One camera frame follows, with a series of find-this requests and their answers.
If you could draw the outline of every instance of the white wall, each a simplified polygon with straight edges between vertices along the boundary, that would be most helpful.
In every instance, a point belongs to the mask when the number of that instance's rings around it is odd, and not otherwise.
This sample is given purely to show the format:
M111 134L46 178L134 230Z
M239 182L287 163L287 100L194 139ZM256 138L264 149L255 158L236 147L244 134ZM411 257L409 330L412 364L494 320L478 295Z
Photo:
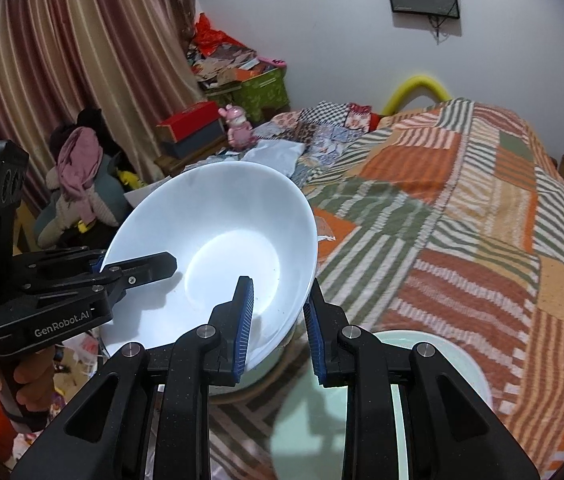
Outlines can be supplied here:
M564 0L460 0L436 44L428 20L389 0L199 0L213 25L289 63L294 108L320 100L380 110L404 79L427 73L454 96L501 105L564 153Z

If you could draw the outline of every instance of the yellow foam tube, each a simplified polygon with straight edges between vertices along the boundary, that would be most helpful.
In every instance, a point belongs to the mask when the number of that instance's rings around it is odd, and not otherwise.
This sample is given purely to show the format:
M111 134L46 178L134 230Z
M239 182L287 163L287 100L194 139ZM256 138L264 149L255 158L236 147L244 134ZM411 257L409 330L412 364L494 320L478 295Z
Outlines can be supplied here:
M382 115L395 115L399 111L399 105L404 102L406 97L421 86L433 92L440 102L450 101L452 99L451 94L435 79L426 75L416 75L399 86L389 99L389 102L387 102L386 106L382 109Z

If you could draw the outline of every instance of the plush toy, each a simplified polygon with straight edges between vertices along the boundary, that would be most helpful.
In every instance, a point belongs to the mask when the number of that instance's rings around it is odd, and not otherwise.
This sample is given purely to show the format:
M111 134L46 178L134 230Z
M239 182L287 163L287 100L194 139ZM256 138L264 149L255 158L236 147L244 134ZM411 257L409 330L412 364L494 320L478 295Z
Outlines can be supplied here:
M245 150L255 144L253 126L247 121L244 108L226 105L226 108L220 108L220 116L229 126L229 144L233 148Z

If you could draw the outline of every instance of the satin curtain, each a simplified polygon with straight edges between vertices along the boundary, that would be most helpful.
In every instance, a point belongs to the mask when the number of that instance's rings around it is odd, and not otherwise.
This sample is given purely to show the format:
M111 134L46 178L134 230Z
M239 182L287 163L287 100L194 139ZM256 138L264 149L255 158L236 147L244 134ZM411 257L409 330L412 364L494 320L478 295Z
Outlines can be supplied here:
M0 0L0 139L31 155L25 195L46 205L50 132L86 106L146 181L157 123L202 99L183 47L194 0Z

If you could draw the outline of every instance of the screw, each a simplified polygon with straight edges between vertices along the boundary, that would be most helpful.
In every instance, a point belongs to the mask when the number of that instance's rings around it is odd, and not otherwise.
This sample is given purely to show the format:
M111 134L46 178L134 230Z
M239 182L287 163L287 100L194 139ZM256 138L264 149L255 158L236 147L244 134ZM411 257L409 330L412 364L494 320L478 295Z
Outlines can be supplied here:
M342 335L347 339L357 339L362 335L362 330L358 326L348 325L342 329Z
M124 357L135 357L141 349L142 346L139 343L126 343L122 346L122 355Z
M209 337L213 337L215 335L215 327L213 325L202 325L198 327L195 333L201 337L202 339L208 339Z
M436 348L431 343L420 343L416 350L422 357L433 357L436 354Z

